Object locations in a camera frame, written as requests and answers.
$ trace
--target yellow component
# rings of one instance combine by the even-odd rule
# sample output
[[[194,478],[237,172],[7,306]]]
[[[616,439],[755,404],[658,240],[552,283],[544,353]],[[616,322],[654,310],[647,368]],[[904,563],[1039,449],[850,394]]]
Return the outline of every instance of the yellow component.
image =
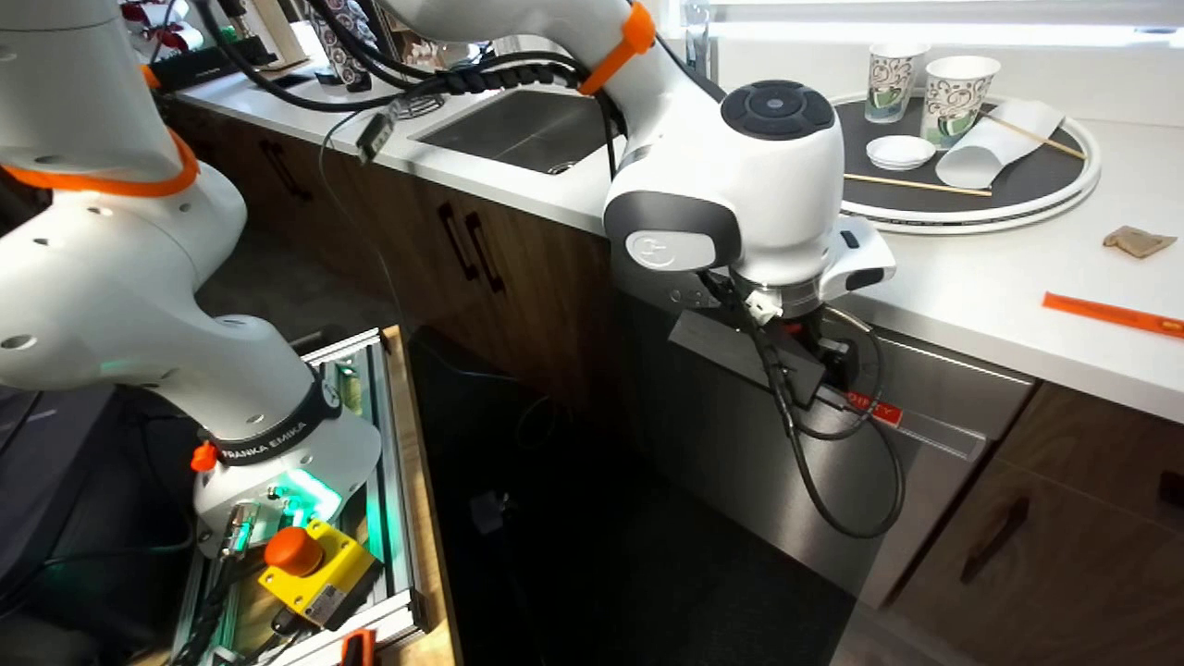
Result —
[[[308,521],[303,533],[321,547],[321,568],[303,579],[267,568],[258,584],[291,615],[321,629],[337,629],[365,600],[377,563],[359,542],[346,536],[331,521]]]

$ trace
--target round tray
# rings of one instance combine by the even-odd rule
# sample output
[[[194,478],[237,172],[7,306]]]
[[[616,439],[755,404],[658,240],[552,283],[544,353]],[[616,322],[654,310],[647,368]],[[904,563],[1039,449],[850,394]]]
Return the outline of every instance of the round tray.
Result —
[[[881,178],[941,187],[937,178],[941,157],[912,174],[883,174],[866,161],[869,142],[883,134],[918,134],[922,100],[913,100],[908,118],[895,126],[869,126],[864,118],[864,100],[835,105],[835,111],[843,122],[848,174],[881,174]],[[990,200],[957,196],[957,193],[843,180],[843,210],[864,215],[890,235],[994,235],[994,229],[1033,226],[1077,209],[1099,180],[1104,153],[1086,126],[1065,118],[1055,142],[1077,147],[1086,161],[1062,157],[1055,147],[1036,147],[994,178]]]

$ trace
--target drawer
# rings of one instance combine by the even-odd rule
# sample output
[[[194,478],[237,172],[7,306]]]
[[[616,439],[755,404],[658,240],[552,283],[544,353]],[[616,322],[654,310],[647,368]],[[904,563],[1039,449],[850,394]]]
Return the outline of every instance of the drawer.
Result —
[[[1184,425],[1039,384],[1001,459],[1136,518],[1184,529]]]

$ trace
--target drawer handle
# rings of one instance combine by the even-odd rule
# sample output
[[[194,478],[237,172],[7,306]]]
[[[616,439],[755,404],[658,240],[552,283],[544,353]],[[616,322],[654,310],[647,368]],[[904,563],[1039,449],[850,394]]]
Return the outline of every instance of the drawer handle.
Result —
[[[1013,500],[985,533],[985,542],[978,547],[970,547],[967,563],[961,563],[961,584],[970,584],[978,573],[990,570],[990,563],[1020,533],[1020,527],[1029,521],[1033,500],[1020,497]]]
[[[472,215],[467,226],[472,226],[472,237],[475,237],[475,249],[478,249],[478,262],[483,262],[483,274],[484,274],[488,288],[493,288],[493,294],[506,294],[506,283],[502,283],[502,274],[493,268],[493,256],[488,256],[488,249],[484,249],[483,215]]]
[[[1168,507],[1184,507],[1184,475],[1157,475],[1157,500]]]
[[[311,189],[301,187],[301,178],[284,164],[284,147],[278,142],[258,142],[263,161],[271,164],[271,174],[282,178],[288,196],[311,200]]]
[[[436,209],[436,219],[441,219],[441,226],[444,226],[444,235],[447,235],[447,249],[453,249],[453,256],[454,256],[460,274],[464,274],[467,283],[478,283],[478,262],[472,262],[472,256],[464,252],[464,243],[460,243],[460,237],[454,237],[454,210],[453,210],[453,204],[441,204],[441,209]]]

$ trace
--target orange stick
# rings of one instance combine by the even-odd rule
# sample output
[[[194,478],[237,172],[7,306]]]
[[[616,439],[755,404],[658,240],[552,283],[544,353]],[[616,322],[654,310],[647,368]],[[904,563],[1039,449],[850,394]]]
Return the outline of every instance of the orange stick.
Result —
[[[1062,294],[1045,294],[1045,306],[1184,340],[1184,317],[1162,317],[1162,316],[1151,316],[1151,310],[1129,310],[1129,306],[1114,306],[1114,304],[1072,300],[1072,298],[1062,298]]]

